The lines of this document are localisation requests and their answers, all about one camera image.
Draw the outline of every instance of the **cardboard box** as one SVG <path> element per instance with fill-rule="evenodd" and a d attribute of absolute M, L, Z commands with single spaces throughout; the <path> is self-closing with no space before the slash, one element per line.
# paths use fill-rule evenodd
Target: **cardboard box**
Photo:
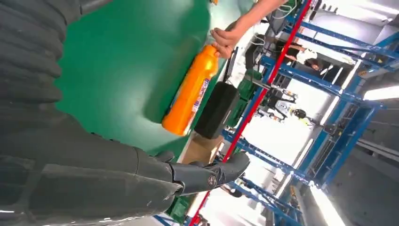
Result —
<path fill-rule="evenodd" d="M 182 163 L 190 164 L 191 162 L 199 161 L 208 165 L 215 159 L 217 150 L 222 142 L 223 136 L 209 140 L 196 134 L 188 144 Z"/>

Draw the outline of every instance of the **green table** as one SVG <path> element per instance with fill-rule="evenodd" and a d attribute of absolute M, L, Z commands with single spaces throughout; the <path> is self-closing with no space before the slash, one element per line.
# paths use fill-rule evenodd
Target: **green table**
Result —
<path fill-rule="evenodd" d="M 59 109 L 89 132 L 178 156 L 188 138 L 165 131 L 161 119 L 210 24 L 226 27 L 245 1 L 114 0 L 82 18 L 68 30 Z"/>

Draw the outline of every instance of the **red metal bar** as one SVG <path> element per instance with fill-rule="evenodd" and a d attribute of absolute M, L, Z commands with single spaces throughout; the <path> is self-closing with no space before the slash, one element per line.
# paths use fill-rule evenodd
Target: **red metal bar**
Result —
<path fill-rule="evenodd" d="M 285 57 L 285 55 L 286 55 L 286 53 L 287 53 L 287 51 L 289 49 L 289 46 L 291 45 L 292 40 L 294 39 L 296 32 L 298 31 L 299 27 L 301 26 L 303 18 L 305 17 L 306 13 L 308 12 L 309 7 L 311 5 L 311 2 L 312 2 L 312 0 L 307 0 L 303 11 L 299 15 L 298 21 L 296 22 L 295 26 L 293 27 L 292 32 L 289 35 L 289 38 L 288 38 L 288 40 L 287 40 L 287 42 L 286 42 L 286 44 L 285 44 L 285 46 L 284 46 L 284 48 L 283 48 L 283 50 L 282 50 L 282 52 L 280 54 L 280 57 L 278 58 L 278 60 L 276 62 L 276 65 L 274 66 L 273 71 L 271 72 L 270 78 L 267 81 L 268 84 L 272 84 L 274 79 L 276 78 L 277 73 L 279 72 L 280 65 L 283 63 L 284 57 Z M 250 119 L 253 117 L 255 111 L 257 110 L 260 102 L 263 100 L 263 98 L 266 95 L 267 91 L 268 91 L 267 89 L 263 89 L 262 90 L 262 92 L 259 95 L 258 99 L 256 99 L 255 104 L 250 109 L 248 116 L 244 119 L 242 125 L 239 126 L 239 129 L 235 132 L 233 142 L 231 143 L 229 150 L 227 151 L 225 157 L 223 158 L 223 162 L 227 162 L 227 160 L 229 159 L 230 155 L 232 154 L 234 148 L 237 145 L 239 137 L 241 136 L 241 134 L 244 131 L 244 129 L 247 126 L 247 124 L 249 123 Z M 193 226 L 194 225 L 194 220 L 198 216 L 201 208 L 204 206 L 205 201 L 207 200 L 207 198 L 209 196 L 209 193 L 210 193 L 210 191 L 208 191 L 207 194 L 205 195 L 205 197 L 202 200 L 200 206 L 198 207 L 197 212 L 195 213 L 194 217 L 191 219 L 191 222 L 190 222 L 189 226 Z"/>

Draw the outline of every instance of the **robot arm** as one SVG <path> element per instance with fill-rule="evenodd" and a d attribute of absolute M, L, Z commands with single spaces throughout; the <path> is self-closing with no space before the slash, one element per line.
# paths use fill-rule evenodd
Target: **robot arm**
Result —
<path fill-rule="evenodd" d="M 56 109 L 66 27 L 108 2 L 0 0 L 0 225 L 103 225 L 153 215 L 175 195 L 211 190 L 249 164 L 246 155 L 203 168 L 169 163 L 87 133 Z"/>

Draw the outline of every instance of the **orange bottle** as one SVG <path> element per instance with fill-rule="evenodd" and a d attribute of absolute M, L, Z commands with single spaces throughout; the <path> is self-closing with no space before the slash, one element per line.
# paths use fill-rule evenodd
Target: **orange bottle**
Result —
<path fill-rule="evenodd" d="M 217 73 L 218 59 L 215 53 L 215 47 L 206 45 L 195 57 L 169 113 L 162 121 L 162 126 L 167 131 L 178 136 L 185 136 L 190 131 L 209 81 Z"/>

